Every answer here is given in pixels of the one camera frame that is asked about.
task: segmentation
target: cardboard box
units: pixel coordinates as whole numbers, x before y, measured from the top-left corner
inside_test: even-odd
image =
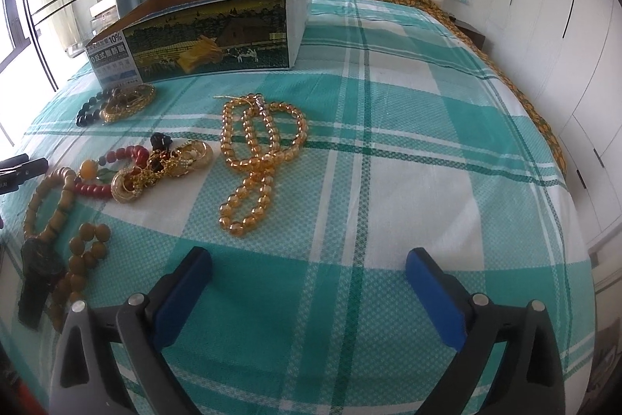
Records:
[[[86,45],[102,88],[291,68],[310,0],[146,0]]]

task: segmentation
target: jewelry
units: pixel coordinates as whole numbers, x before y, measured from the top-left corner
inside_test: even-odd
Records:
[[[76,115],[76,125],[78,127],[86,127],[94,123],[95,120],[99,120],[101,110],[108,105],[107,99],[110,97],[110,94],[110,90],[97,92],[97,94],[95,94],[88,101],[86,101],[82,105],[82,109],[80,109],[80,111],[78,111],[78,114]],[[94,106],[99,100],[103,101],[101,109],[96,109],[95,111],[93,111],[93,113],[87,113],[91,106]]]
[[[106,257],[108,253],[106,242],[110,239],[110,234],[110,228],[106,224],[93,225],[85,222],[80,226],[78,236],[69,240],[69,250],[73,254],[69,258],[69,269],[52,291],[52,304],[48,308],[52,326],[57,332],[63,330],[67,300],[75,303],[77,300],[85,299],[83,291],[86,287],[86,271],[94,269],[98,261]],[[92,240],[96,241],[93,241],[87,250],[85,242]]]
[[[229,231],[233,236],[243,236],[257,226],[257,222],[266,215],[266,209],[272,202],[272,190],[276,166],[283,162],[290,162],[298,156],[300,149],[307,139],[307,121],[304,114],[298,108],[285,102],[265,102],[261,94],[248,94],[246,97],[231,97],[223,107],[223,130],[220,138],[220,151],[225,156],[225,163],[234,170],[248,172],[236,191],[227,198],[227,202],[220,206],[220,227]],[[233,138],[233,109],[236,106],[248,104],[249,107],[242,113],[240,120],[245,132],[246,143],[251,149],[251,158],[238,160],[231,140]],[[296,120],[298,132],[294,136],[292,144],[287,149],[281,149],[281,136],[274,123],[272,113],[290,113]],[[261,146],[257,141],[253,117],[259,116],[266,126],[269,152],[262,155]],[[258,187],[259,198],[256,206],[251,210],[242,222],[233,221],[234,208],[250,195],[251,189]]]
[[[35,193],[30,198],[28,208],[26,209],[26,217],[24,217],[24,240],[36,237],[46,244],[50,244],[61,232],[65,221],[67,220],[67,212],[71,210],[74,200],[76,173],[69,167],[56,169],[49,176],[46,176],[41,183],[38,184]],[[56,211],[49,219],[45,229],[39,234],[35,233],[35,220],[37,211],[43,199],[49,194],[50,189],[57,185],[63,185],[60,193],[60,200]]]
[[[147,107],[156,96],[156,88],[153,85],[141,83],[126,88],[113,90],[108,105],[100,112],[100,117],[105,123],[131,117]]]
[[[98,161],[87,159],[81,165],[78,171],[79,176],[76,177],[75,192],[83,196],[94,198],[109,199],[112,191],[110,183],[102,185],[96,183],[96,179],[104,181],[106,177],[110,178],[113,170],[98,169],[98,166],[105,166],[107,163],[114,163],[117,160],[130,158],[138,167],[145,167],[149,158],[149,151],[141,145],[130,145],[125,148],[119,148],[115,151],[109,151],[106,155],[102,155]]]
[[[172,151],[154,150],[145,167],[136,164],[117,172],[111,182],[112,195],[120,203],[133,201],[142,194],[145,187],[155,185],[165,176],[177,178],[194,169],[207,167],[212,157],[211,147],[201,140],[187,141]]]

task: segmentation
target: green and white plaid fabric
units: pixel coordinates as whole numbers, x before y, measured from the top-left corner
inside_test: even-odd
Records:
[[[164,352],[203,413],[411,413],[453,350],[443,345],[404,277],[425,247],[471,292],[549,309],[567,380],[568,413],[585,392],[593,351],[590,263],[575,208],[544,139],[506,86],[427,14],[368,0],[313,0],[291,71],[195,75],[157,84],[139,115],[81,129],[76,112],[98,85],[70,81],[18,152],[77,168],[112,148],[149,145],[154,131],[207,140],[219,153],[223,99],[263,93],[300,107],[309,141],[275,178],[261,226],[222,232],[218,207],[240,175],[209,170],[166,180],[128,205],[77,199],[57,249],[83,221],[110,225],[110,254],[86,297],[114,305],[148,291],[192,246],[213,256],[213,282]],[[294,124],[277,118],[284,138]],[[237,139],[241,149],[242,138]],[[57,335],[17,320],[21,222],[36,181],[5,195],[0,340],[44,403]],[[42,227],[55,197],[39,213]],[[136,406],[150,413],[123,350]],[[495,349],[466,413],[484,400]]]

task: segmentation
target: box label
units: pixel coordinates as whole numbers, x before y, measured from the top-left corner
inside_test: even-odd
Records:
[[[102,88],[142,82],[123,32],[116,32],[87,46],[86,55]]]

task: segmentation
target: black bead bracelet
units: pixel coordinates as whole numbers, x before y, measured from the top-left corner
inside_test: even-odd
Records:
[[[78,114],[76,115],[76,125],[78,127],[86,127],[94,123],[95,120],[99,120],[100,111],[104,109],[106,105],[108,104],[107,99],[110,98],[111,93],[112,93],[111,90],[104,90],[102,92],[97,92],[97,94],[92,96],[88,100],[88,102],[85,102],[82,105],[82,109],[80,109],[80,111],[78,111]],[[95,109],[93,113],[88,113],[88,110],[91,108],[91,106],[94,106],[99,100],[103,101],[101,103],[101,108]]]

